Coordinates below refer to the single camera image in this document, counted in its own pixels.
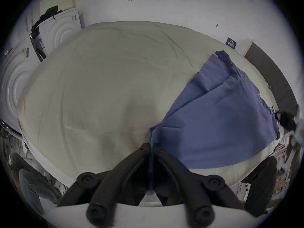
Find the blue blanket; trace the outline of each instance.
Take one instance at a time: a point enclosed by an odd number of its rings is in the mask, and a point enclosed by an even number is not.
[[[216,55],[186,85],[164,120],[150,129],[151,146],[159,143],[188,168],[245,161],[280,137],[257,87],[225,51]]]

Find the label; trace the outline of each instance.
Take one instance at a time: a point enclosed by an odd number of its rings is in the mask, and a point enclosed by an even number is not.
[[[232,40],[231,38],[228,37],[227,41],[226,41],[226,45],[230,46],[232,49],[235,48],[236,46],[236,42],[234,40]]]
[[[39,43],[41,49],[43,49],[44,48],[44,44],[43,44],[43,41],[42,41],[41,38],[38,40],[38,43]]]
[[[28,55],[28,53],[29,53],[28,50],[29,50],[28,48],[23,48],[22,49],[22,53],[25,55],[25,58],[28,58],[28,56],[29,56]]]

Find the washing machine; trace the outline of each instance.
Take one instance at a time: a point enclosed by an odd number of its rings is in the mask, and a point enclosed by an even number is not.
[[[29,33],[12,49],[0,68],[0,124],[18,138],[22,138],[18,124],[18,100],[39,64]]]
[[[48,56],[61,43],[81,29],[78,9],[69,9],[40,23],[39,35],[35,38],[35,44]]]

